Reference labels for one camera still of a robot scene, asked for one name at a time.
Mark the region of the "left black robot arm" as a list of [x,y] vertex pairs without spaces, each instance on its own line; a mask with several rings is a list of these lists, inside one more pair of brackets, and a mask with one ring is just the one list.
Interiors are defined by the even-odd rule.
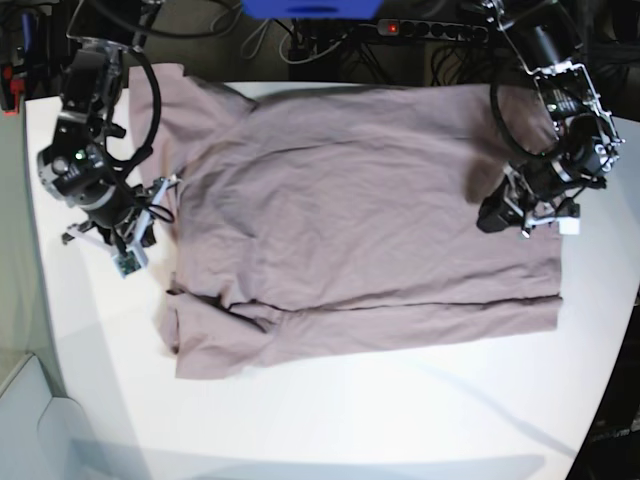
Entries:
[[500,109],[500,79],[494,77],[491,113],[515,156],[505,166],[501,184],[483,200],[477,226],[484,233],[517,227],[529,237],[536,227],[556,223],[561,234],[576,235],[581,218],[578,197],[586,190],[606,188],[606,176],[624,142],[579,59],[578,30],[558,1],[483,1],[480,6],[515,55],[500,70],[519,66],[532,81],[555,140],[538,153],[516,140]]

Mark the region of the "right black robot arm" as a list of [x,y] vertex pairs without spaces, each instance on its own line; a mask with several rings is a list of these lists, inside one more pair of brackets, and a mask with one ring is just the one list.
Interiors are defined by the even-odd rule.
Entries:
[[[151,193],[126,179],[153,151],[161,119],[159,82],[142,52],[144,31],[160,10],[158,1],[106,1],[108,15],[81,1],[66,36],[78,43],[64,68],[61,110],[51,144],[38,155],[38,175],[56,199],[83,210],[91,227],[127,235],[137,217],[151,206]],[[152,116],[142,145],[127,160],[107,151],[110,137],[126,131],[113,120],[122,92],[124,55],[139,62],[149,82]]]

